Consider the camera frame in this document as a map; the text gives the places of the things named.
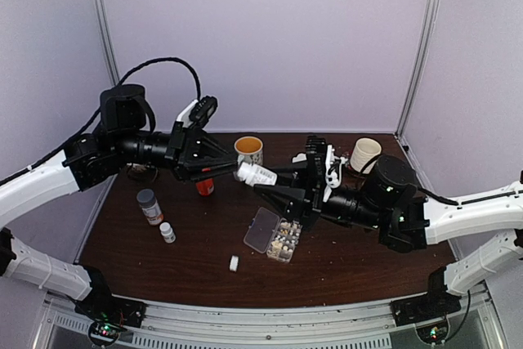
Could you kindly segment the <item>orange pill bottle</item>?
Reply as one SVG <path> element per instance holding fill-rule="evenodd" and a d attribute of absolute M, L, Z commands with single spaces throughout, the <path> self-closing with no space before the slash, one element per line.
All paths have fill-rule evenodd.
<path fill-rule="evenodd" d="M 214 191 L 214 181 L 212 178 L 199 181 L 196 183 L 196 188 L 201 196 L 209 196 Z"/>

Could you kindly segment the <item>clear plastic pill organizer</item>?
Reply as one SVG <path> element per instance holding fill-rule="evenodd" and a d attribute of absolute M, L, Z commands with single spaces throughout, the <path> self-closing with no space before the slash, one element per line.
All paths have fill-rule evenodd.
<path fill-rule="evenodd" d="M 244 244 L 253 251 L 266 255 L 272 236 L 282 219 L 284 218 L 267 208 L 259 208 L 244 236 Z"/>

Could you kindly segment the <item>grey-capped orange label bottle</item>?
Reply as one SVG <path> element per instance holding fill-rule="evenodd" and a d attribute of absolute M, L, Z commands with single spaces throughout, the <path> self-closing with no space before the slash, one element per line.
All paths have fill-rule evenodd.
<path fill-rule="evenodd" d="M 163 212 L 153 190 L 140 190 L 136 195 L 136 201 L 151 226 L 159 226 L 163 222 Z"/>

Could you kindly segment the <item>small white pill bottle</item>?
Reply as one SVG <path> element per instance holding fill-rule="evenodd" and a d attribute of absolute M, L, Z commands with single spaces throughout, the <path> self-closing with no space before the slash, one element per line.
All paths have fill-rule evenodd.
<path fill-rule="evenodd" d="M 166 222 L 166 221 L 162 222 L 159 226 L 159 229 L 160 229 L 160 233 L 163 237 L 163 240 L 167 244 L 172 244 L 176 241 L 175 232 L 168 222 Z"/>

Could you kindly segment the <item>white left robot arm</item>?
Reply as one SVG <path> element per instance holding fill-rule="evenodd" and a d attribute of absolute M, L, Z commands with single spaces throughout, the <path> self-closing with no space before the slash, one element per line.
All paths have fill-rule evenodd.
<path fill-rule="evenodd" d="M 55 199 L 97 186 L 130 164 L 167 169 L 178 181 L 200 182 L 235 171 L 235 155 L 204 131 L 217 107 L 214 96 L 196 98 L 169 133 L 158 132 L 143 86 L 103 91 L 92 132 L 75 134 L 41 163 L 1 182 L 2 276 L 85 301 L 99 319 L 112 318 L 118 303 L 98 270 L 36 251 L 7 227 Z"/>

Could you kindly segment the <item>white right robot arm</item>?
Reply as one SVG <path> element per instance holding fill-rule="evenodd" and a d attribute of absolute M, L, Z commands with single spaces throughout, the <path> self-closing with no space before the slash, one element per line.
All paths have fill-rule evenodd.
<path fill-rule="evenodd" d="M 450 199 L 417 186 L 416 173 L 405 161 L 368 143 L 355 147 L 347 160 L 364 178 L 355 188 L 342 184 L 345 162 L 325 139 L 309 136 L 301 160 L 263 168 L 265 181 L 253 189 L 305 229 L 323 218 L 343 227 L 375 230 L 379 243 L 398 253 L 464 235 L 497 233 L 465 258 L 430 275 L 430 291 L 418 305 L 424 316 L 438 316 L 450 304 L 450 295 L 461 297 L 522 257 L 521 181 Z"/>

